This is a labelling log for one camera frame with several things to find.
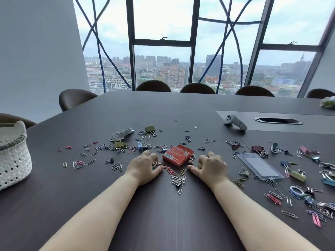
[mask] chair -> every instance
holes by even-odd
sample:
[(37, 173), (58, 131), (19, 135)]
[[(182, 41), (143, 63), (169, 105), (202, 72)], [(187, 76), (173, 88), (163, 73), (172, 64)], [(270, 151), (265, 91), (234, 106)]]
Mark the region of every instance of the chair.
[(191, 83), (185, 85), (180, 92), (182, 93), (203, 93), (203, 94), (216, 94), (208, 85), (201, 83)]
[(335, 93), (325, 89), (313, 89), (307, 93), (306, 98), (310, 99), (323, 99), (325, 97), (335, 96)]
[(27, 120), (25, 118), (21, 118), (15, 115), (7, 114), (7, 113), (0, 113), (0, 123), (15, 123), (18, 120), (23, 121), (25, 128), (29, 128), (31, 126), (34, 126), (36, 122), (33, 122), (31, 120)]
[(159, 80), (149, 80), (140, 84), (136, 91), (145, 91), (145, 92), (171, 92), (170, 87)]
[(75, 106), (78, 106), (90, 99), (97, 97), (93, 92), (82, 89), (67, 89), (59, 95), (59, 106), (65, 112)]
[(241, 87), (238, 89), (235, 95), (274, 97), (274, 95), (269, 90), (256, 85)]

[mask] conference table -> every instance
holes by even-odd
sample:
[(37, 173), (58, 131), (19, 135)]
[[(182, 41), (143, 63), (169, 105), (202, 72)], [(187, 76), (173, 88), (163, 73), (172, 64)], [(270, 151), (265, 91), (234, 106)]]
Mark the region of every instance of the conference table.
[[(47, 119), (27, 129), (32, 172), (18, 184), (0, 191), (0, 250), (38, 250), (77, 211), (122, 176), (128, 160), (140, 155), (138, 151), (133, 154), (126, 150), (118, 155), (116, 151), (102, 150), (93, 157), (90, 152), (82, 157), (79, 153), (85, 152), (84, 145), (97, 141), (97, 145), (103, 146), (113, 133), (132, 127), (135, 132), (125, 142), (136, 146), (135, 139), (141, 138), (138, 132), (154, 125), (157, 136), (145, 142), (153, 146), (177, 146), (187, 143), (185, 135), (190, 135), (187, 147), (194, 150), (195, 165), (201, 154), (209, 151), (220, 154), (228, 164), (231, 180), (241, 177), (239, 171), (246, 166), (238, 157), (232, 157), (235, 151), (229, 150), (227, 140), (244, 146), (238, 152), (250, 152), (253, 145), (264, 146), (269, 152), (269, 140), (293, 154), (303, 145), (319, 151), (322, 161), (334, 164), (335, 135), (331, 127), (335, 126), (335, 111), (319, 105), (320, 99), (306, 98), (112, 91)], [(243, 132), (223, 124), (220, 114), (227, 112), (246, 118), (251, 113), (292, 115), (304, 119), (304, 124), (297, 127), (241, 119), (252, 127)], [(203, 143), (207, 138), (216, 142)], [(73, 149), (57, 151), (65, 146)], [(280, 160), (294, 161), (298, 169), (306, 172), (305, 184), (292, 177), (277, 182), (277, 188), (291, 197), (293, 206), (289, 207), (286, 200), (282, 200), (281, 206), (272, 204), (264, 193), (274, 191), (274, 187), (259, 179), (249, 177), (241, 190), (320, 250), (334, 250), (335, 220), (327, 218), (326, 223), (321, 222), (322, 227), (317, 227), (306, 213), (309, 207), (293, 198), (288, 189), (292, 185), (319, 188), (323, 192), (316, 193), (318, 201), (335, 202), (335, 188), (321, 182), (320, 168), (309, 158), (269, 154), (265, 160), (282, 174), (284, 167)], [(105, 164), (111, 157), (115, 163), (123, 164), (123, 172), (113, 171), (110, 164)], [(158, 157), (163, 162), (162, 154)], [(87, 163), (93, 158), (96, 161), (88, 166), (72, 167), (75, 160)], [(67, 168), (63, 168), (63, 162), (67, 162)], [(171, 165), (171, 168), (178, 176), (186, 166)], [(171, 180), (170, 174), (163, 170), (153, 181), (138, 188), (109, 250), (245, 250), (213, 193), (198, 177), (187, 170), (180, 195)], [(282, 210), (297, 215), (298, 219), (284, 215)]]

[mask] wall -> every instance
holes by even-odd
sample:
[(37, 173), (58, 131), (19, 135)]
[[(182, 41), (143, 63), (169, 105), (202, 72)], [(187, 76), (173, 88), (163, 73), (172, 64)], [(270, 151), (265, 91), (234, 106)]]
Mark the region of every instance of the wall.
[(0, 112), (41, 122), (89, 90), (72, 0), (1, 0), (0, 32)]
[(333, 30), (307, 92), (315, 88), (327, 89), (335, 93), (335, 30)]

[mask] cloud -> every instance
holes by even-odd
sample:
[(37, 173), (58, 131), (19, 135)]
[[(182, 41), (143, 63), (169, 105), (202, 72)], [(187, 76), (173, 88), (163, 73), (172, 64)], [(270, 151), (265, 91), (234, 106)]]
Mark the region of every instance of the cloud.
[[(107, 0), (95, 0), (97, 13)], [(233, 0), (231, 19), (235, 20), (247, 0)], [(91, 22), (93, 21), (92, 0), (79, 0)], [(223, 0), (228, 8), (229, 0)], [(261, 19), (265, 0), (253, 0), (243, 12), (239, 21)], [(75, 5), (81, 41), (86, 38), (89, 26)], [(335, 0), (275, 0), (265, 43), (318, 44), (335, 6)], [(134, 0), (135, 37), (171, 40), (189, 40), (191, 33), (193, 0)], [(201, 0), (199, 16), (226, 20), (226, 15), (218, 0)], [(224, 36), (224, 24), (199, 21), (195, 62), (205, 62), (207, 54), (213, 54)], [(254, 47), (258, 25), (236, 25), (243, 63), (248, 64)], [(98, 22), (98, 33), (107, 53), (113, 56), (129, 56), (127, 12), (125, 0), (111, 0)], [(287, 51), (262, 51), (259, 64), (280, 65), (294, 63), (302, 53)], [(84, 55), (96, 53), (94, 35), (86, 45)], [(188, 62), (190, 48), (136, 46), (135, 54), (164, 55)], [(312, 59), (314, 53), (305, 54)], [(225, 43), (224, 63), (239, 61), (236, 43), (231, 33)]]

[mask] red box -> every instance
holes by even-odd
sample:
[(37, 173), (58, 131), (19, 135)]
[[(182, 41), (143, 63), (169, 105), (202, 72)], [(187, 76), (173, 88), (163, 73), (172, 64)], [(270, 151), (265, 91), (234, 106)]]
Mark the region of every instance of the red box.
[(182, 145), (174, 146), (163, 154), (163, 160), (181, 167), (194, 153), (191, 149)]

